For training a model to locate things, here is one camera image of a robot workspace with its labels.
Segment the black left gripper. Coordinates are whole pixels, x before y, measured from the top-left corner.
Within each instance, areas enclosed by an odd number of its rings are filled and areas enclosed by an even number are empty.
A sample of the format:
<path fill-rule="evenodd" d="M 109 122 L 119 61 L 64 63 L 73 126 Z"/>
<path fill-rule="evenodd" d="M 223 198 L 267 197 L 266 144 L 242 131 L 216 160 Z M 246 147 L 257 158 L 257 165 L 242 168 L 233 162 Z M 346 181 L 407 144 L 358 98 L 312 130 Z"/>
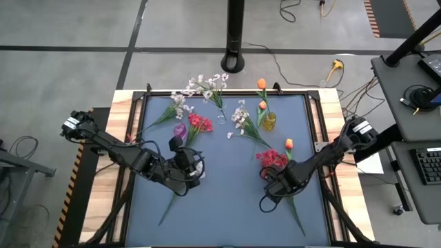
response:
<path fill-rule="evenodd" d="M 188 191 L 200 185 L 200 179 L 205 177 L 205 160 L 202 152 L 183 145 L 180 136 L 174 136 L 169 141 L 169 147 L 175 153 L 167 164 L 167 177 L 170 180 L 180 182 L 182 186 L 174 189 L 177 195 L 186 195 Z"/>

